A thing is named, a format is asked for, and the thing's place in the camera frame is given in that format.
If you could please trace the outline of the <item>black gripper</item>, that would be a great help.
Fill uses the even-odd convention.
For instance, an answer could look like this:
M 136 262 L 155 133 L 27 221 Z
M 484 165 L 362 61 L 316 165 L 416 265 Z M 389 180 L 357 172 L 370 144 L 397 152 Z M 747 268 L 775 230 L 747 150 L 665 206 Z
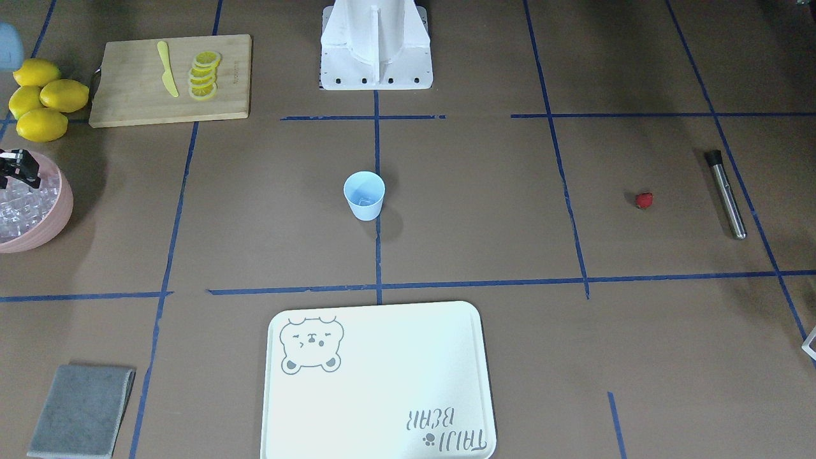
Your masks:
M 1 149 L 1 189 L 6 189 L 10 177 L 30 188 L 39 189 L 39 162 L 26 149 Z

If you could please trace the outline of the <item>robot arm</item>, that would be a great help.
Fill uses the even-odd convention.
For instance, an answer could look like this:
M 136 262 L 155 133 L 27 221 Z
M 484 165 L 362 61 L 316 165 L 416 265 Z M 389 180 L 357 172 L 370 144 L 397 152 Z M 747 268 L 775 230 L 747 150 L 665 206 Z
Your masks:
M 22 67 L 23 44 L 17 29 L 1 23 L 1 70 L 15 71 Z M 39 163 L 26 149 L 1 150 L 1 189 L 4 191 L 10 179 L 20 181 L 29 188 L 39 189 Z

